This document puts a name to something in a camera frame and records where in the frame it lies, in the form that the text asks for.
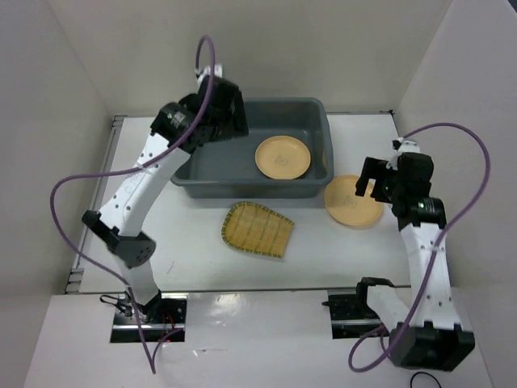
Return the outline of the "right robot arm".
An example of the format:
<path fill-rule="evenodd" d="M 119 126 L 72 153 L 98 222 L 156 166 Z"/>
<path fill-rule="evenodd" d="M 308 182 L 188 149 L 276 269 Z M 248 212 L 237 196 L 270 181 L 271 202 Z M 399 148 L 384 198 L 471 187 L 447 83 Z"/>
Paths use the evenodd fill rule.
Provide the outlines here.
<path fill-rule="evenodd" d="M 367 157 L 355 184 L 355 194 L 390 204 L 397 219 L 410 265 L 411 306 L 399 298 L 385 278 L 364 277 L 356 286 L 354 308 L 364 318 L 376 315 L 380 333 L 389 346 L 371 364 L 356 373 L 376 368 L 385 359 L 403 369 L 453 371 L 475 348 L 475 337 L 464 329 L 452 300 L 444 247 L 448 227 L 443 202 L 429 195 L 434 171 L 432 159 L 418 152 L 402 152 L 394 160 Z"/>

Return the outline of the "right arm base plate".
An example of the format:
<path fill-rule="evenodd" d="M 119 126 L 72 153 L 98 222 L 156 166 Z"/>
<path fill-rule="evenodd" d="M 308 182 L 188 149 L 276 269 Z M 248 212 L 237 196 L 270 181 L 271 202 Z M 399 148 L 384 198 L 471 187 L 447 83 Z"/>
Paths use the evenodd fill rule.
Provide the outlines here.
<path fill-rule="evenodd" d="M 322 305 L 329 312 L 334 340 L 358 339 L 380 326 L 379 317 L 375 313 L 361 309 L 354 289 L 328 290 L 327 299 Z"/>

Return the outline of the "tan plate with bear logo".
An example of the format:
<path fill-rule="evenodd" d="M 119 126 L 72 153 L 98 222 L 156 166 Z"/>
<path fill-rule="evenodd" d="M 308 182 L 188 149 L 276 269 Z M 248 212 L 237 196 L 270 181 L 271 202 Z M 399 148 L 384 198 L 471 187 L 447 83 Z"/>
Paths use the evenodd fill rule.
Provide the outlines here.
<path fill-rule="evenodd" d="M 254 156 L 257 168 L 268 178 L 300 178 L 311 163 L 311 153 L 304 142 L 290 136 L 269 137 L 259 144 Z"/>

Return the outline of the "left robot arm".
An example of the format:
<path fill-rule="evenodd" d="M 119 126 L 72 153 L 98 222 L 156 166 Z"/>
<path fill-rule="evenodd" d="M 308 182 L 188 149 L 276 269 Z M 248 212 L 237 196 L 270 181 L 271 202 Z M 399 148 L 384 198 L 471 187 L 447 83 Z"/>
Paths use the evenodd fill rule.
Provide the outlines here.
<path fill-rule="evenodd" d="M 130 287 L 132 313 L 143 323 L 156 320 L 163 306 L 150 265 L 156 242 L 142 230 L 150 208 L 197 149 L 247 134 L 239 87 L 224 78 L 205 78 L 195 94 L 160 109 L 135 163 L 136 172 L 124 179 L 100 209 L 83 214 L 82 222 L 118 263 Z"/>

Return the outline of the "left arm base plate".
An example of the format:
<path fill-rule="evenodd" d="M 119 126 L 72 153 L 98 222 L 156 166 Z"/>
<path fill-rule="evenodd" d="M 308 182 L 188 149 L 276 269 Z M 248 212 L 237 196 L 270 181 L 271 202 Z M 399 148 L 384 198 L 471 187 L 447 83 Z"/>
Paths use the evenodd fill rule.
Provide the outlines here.
<path fill-rule="evenodd" d="M 166 342 L 183 342 L 185 340 L 185 323 L 187 320 L 187 295 L 185 293 L 164 293 L 161 309 L 143 314 L 135 311 L 124 294 L 102 294 L 99 300 L 114 307 L 111 326 L 112 344 L 138 343 L 136 316 L 139 315 L 145 341 L 157 343 L 166 335 Z"/>

